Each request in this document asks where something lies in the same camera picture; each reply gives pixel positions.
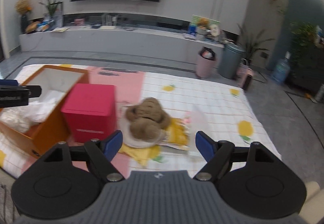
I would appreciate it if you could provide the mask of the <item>white plastic bag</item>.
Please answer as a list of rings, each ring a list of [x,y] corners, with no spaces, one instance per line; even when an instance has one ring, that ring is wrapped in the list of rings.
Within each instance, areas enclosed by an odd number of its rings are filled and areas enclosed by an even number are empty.
[[[27,106],[5,108],[1,112],[1,122],[20,133],[26,133],[32,126],[45,122],[64,96],[65,92],[50,89]]]

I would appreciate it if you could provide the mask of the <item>cream towel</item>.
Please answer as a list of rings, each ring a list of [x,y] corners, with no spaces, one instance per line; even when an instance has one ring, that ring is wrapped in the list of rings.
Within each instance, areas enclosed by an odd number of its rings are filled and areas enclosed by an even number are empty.
[[[165,130],[150,119],[130,121],[126,117],[128,106],[120,109],[118,128],[123,133],[123,143],[132,148],[149,148],[159,144],[166,136]]]

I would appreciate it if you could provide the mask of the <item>yellow snack packet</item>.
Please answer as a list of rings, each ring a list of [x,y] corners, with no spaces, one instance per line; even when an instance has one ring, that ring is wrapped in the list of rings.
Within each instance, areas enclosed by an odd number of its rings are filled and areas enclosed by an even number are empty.
[[[159,143],[161,146],[188,151],[190,148],[190,125],[184,125],[182,119],[171,118],[169,126],[164,130],[165,137]]]

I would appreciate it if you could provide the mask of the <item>brown knitted plush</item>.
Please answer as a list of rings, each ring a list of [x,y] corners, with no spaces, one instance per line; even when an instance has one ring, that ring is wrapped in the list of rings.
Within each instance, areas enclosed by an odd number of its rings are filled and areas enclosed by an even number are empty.
[[[165,130],[171,118],[155,98],[145,98],[140,104],[128,106],[126,110],[126,117],[130,121],[135,121],[139,118],[150,119],[158,124],[158,126]]]

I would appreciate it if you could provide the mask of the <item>checkered lemon table cloth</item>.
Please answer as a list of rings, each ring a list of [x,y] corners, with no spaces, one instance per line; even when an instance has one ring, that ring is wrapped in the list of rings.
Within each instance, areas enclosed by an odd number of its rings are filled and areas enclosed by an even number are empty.
[[[270,137],[255,117],[242,89],[217,82],[144,72],[140,100],[156,98],[174,118],[190,111],[191,134],[205,132],[214,141],[227,140],[238,147],[260,142],[276,154]],[[132,157],[134,149],[122,148],[112,164],[125,176],[135,171],[186,170],[195,175],[205,160],[197,148],[181,151],[169,147],[154,148],[146,162]]]

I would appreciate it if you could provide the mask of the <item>red Wonderlab box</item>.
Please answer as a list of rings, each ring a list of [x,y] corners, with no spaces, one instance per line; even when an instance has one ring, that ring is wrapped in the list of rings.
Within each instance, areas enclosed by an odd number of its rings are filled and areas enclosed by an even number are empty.
[[[61,108],[75,142],[111,135],[117,127],[114,85],[76,84]]]

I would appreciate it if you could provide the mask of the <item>pink plush toy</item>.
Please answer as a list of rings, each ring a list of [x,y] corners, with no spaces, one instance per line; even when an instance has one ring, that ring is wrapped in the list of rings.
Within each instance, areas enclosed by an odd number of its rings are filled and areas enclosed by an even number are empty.
[[[190,111],[188,112],[185,112],[183,117],[182,117],[182,123],[184,125],[190,125],[191,124],[191,116],[192,116],[192,113]]]

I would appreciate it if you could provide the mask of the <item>orange cardboard box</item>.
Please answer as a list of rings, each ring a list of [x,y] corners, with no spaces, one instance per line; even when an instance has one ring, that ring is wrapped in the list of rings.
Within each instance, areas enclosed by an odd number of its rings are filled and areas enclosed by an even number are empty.
[[[68,125],[61,113],[61,108],[71,89],[76,84],[89,83],[86,69],[67,68],[55,65],[44,65],[34,72],[22,84],[39,85],[42,88],[40,97],[30,99],[29,106],[38,102],[46,107],[46,118],[36,122],[27,132],[21,133],[1,122],[1,133],[15,146],[35,158],[70,136]]]

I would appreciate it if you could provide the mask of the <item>pink small bag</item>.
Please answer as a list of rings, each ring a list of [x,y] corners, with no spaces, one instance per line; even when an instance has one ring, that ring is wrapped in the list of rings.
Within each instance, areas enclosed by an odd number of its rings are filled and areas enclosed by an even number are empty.
[[[244,91],[247,91],[253,80],[253,76],[254,72],[250,68],[249,62],[246,59],[242,59],[236,72],[238,86]]]

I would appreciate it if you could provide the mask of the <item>dried yellow flower vase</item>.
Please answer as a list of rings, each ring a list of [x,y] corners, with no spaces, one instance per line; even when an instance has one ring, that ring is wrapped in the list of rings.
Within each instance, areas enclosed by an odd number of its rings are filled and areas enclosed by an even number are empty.
[[[25,33],[29,25],[28,14],[32,11],[30,0],[18,0],[15,4],[15,10],[20,15],[21,32]]]

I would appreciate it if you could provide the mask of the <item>pink waste bin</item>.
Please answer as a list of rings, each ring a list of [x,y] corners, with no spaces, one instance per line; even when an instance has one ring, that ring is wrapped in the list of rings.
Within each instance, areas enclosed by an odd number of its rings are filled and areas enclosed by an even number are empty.
[[[199,78],[209,78],[217,62],[216,53],[207,47],[198,52],[195,74]]]

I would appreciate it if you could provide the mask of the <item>green potted plant left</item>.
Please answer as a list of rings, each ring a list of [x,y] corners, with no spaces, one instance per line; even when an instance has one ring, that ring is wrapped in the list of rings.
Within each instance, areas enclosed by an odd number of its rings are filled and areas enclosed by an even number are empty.
[[[63,2],[60,0],[47,0],[46,2],[39,2],[39,4],[47,10],[51,29],[61,28],[63,26]]]

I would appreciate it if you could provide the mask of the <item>grey trash can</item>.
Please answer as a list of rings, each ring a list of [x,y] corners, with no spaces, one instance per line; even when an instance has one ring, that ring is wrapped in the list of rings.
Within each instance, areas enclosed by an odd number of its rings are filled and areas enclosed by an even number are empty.
[[[218,73],[224,78],[233,79],[244,54],[245,50],[242,47],[233,43],[225,44]]]

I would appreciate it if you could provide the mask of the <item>blue water bottle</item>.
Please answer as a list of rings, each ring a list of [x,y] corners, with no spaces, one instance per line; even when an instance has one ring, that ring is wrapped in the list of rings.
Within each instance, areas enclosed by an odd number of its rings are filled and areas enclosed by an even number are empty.
[[[280,59],[272,74],[271,74],[271,78],[274,82],[278,83],[278,84],[283,84],[290,72],[290,65],[289,65],[289,59],[291,57],[290,52],[286,52],[285,57],[283,59]]]

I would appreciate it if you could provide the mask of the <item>green floor plant right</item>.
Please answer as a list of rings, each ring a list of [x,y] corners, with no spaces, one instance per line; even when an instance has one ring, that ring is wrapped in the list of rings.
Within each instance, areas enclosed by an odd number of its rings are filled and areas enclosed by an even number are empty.
[[[251,65],[253,56],[259,51],[268,51],[267,48],[262,47],[267,42],[274,41],[274,38],[264,38],[266,30],[261,29],[257,33],[248,32],[245,25],[237,25],[239,28],[239,39],[237,44],[244,49],[244,59],[248,65]]]

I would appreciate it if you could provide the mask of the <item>small teddy bear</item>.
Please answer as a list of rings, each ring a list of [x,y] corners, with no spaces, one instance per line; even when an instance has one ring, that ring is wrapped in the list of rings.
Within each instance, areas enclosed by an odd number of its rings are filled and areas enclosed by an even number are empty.
[[[209,19],[199,18],[197,21],[196,33],[199,35],[206,35],[209,29]]]

